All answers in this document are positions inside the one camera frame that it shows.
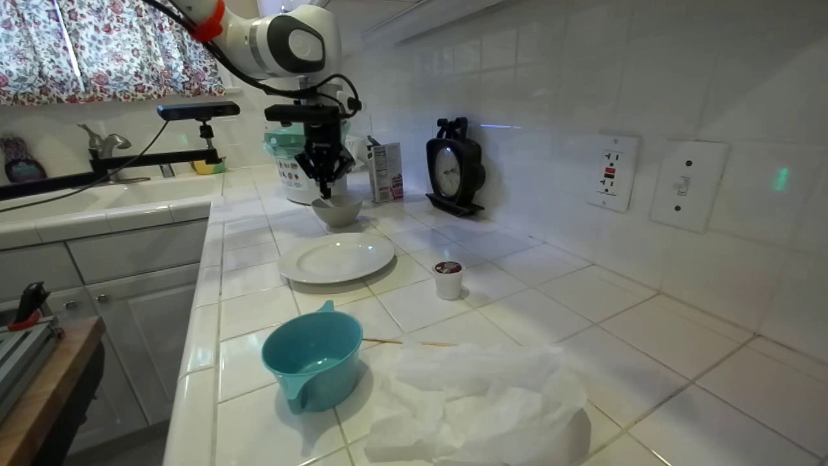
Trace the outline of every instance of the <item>kitchen counter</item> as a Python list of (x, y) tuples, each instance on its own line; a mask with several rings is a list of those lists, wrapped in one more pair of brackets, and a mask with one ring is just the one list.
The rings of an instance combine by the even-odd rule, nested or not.
[[(591, 466), (814, 466), (828, 455), (826, 364), (534, 235), (435, 212), (418, 197), (368, 208), (351, 228), (395, 247), (386, 271), (333, 288), (284, 282), (280, 253), (329, 230), (290, 205), (277, 178), (275, 166), (235, 170), (213, 201), (169, 466), (371, 466), (363, 448), (372, 381), (331, 411), (294, 416), (259, 360), (271, 328), (329, 298), (378, 338), (562, 348), (591, 394)], [(437, 260), (465, 265), (462, 301), (435, 298)], [(372, 364), (382, 349), (364, 348), (363, 360)]]
[(67, 406), (82, 370), (102, 344), (102, 318), (64, 323), (55, 354), (0, 424), (0, 464), (32, 464)]

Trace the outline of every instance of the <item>outlet cover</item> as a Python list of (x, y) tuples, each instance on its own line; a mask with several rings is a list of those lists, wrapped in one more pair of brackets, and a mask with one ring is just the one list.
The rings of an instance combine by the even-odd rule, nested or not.
[(623, 212), (637, 178), (638, 137), (600, 135), (592, 148), (591, 205)]
[(672, 143), (657, 178), (651, 219), (698, 232), (706, 230), (725, 160), (726, 146)]

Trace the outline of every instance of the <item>curtain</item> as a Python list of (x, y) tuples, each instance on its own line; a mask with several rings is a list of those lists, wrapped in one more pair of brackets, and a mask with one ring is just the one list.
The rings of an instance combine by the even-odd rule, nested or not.
[(0, 103), (217, 96), (215, 60), (140, 0), (2, 0)]

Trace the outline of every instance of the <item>teal bowl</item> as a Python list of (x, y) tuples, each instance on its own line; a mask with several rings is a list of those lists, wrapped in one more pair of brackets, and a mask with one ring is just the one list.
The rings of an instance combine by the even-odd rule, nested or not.
[(327, 411), (356, 388), (359, 344), (359, 320), (324, 306), (275, 328), (261, 360), (277, 376), (290, 411)]

